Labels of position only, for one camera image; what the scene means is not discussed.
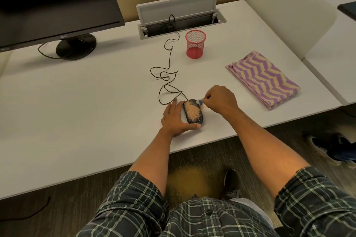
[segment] folded towel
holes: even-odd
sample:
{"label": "folded towel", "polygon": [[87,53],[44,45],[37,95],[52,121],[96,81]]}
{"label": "folded towel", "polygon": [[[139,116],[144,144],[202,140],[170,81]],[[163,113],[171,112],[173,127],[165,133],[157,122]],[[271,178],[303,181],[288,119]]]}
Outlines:
{"label": "folded towel", "polygon": [[289,80],[282,71],[256,51],[227,65],[226,68],[269,110],[291,99],[300,90],[300,86]]}

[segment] white desk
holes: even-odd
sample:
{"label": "white desk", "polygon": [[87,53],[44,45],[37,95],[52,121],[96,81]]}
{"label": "white desk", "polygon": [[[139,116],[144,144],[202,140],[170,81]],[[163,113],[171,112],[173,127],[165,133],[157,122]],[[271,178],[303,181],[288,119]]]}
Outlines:
{"label": "white desk", "polygon": [[[179,70],[174,86],[189,99],[225,85],[263,127],[341,105],[245,1],[218,7],[228,22],[201,28],[202,58],[185,55],[186,32],[167,44],[174,46],[171,71]],[[149,69],[167,65],[163,44],[177,34],[140,40],[137,24],[95,33],[97,48],[79,61],[47,59],[36,47],[13,52],[0,80],[0,198],[127,165],[147,147],[165,108],[157,98],[164,82]],[[225,68],[252,50],[298,83],[300,93],[268,111]],[[207,108],[203,115],[202,129],[175,138],[171,152],[236,135],[220,115]]]}
{"label": "white desk", "polygon": [[[335,7],[356,0],[326,0]],[[337,11],[333,27],[303,60],[345,106],[356,102],[356,21]]]}

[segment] computer mouse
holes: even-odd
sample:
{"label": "computer mouse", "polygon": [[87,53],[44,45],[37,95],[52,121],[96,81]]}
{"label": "computer mouse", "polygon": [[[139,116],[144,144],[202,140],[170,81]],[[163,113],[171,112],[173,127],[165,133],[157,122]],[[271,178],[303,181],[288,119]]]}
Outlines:
{"label": "computer mouse", "polygon": [[193,123],[202,124],[203,122],[202,110],[197,100],[195,99],[187,100],[183,104],[183,109],[189,124],[193,124]]}

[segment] monitor stand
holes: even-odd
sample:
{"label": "monitor stand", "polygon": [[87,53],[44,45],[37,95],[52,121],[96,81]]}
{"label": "monitor stand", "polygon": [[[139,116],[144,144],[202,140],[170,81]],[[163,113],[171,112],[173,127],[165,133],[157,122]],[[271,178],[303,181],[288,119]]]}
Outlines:
{"label": "monitor stand", "polygon": [[90,54],[95,47],[96,38],[92,34],[85,34],[61,40],[56,54],[65,60],[78,60]]}

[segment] red mesh pen holder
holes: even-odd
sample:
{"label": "red mesh pen holder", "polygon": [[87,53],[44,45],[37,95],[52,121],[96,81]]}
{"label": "red mesh pen holder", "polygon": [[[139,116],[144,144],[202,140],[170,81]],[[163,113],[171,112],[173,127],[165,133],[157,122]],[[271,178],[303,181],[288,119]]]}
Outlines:
{"label": "red mesh pen holder", "polygon": [[202,57],[204,42],[207,35],[201,30],[191,30],[185,35],[187,40],[187,56],[192,59]]}

